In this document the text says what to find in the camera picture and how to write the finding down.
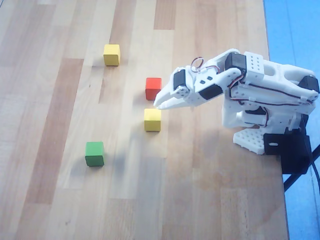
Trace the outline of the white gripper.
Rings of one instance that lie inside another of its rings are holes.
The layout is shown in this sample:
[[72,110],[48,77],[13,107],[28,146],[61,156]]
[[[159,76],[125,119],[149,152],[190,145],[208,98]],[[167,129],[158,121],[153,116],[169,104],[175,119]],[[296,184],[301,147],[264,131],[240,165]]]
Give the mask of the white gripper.
[[224,73],[213,68],[193,74],[182,67],[171,79],[172,85],[167,84],[155,97],[153,106],[159,110],[196,107],[224,93]]

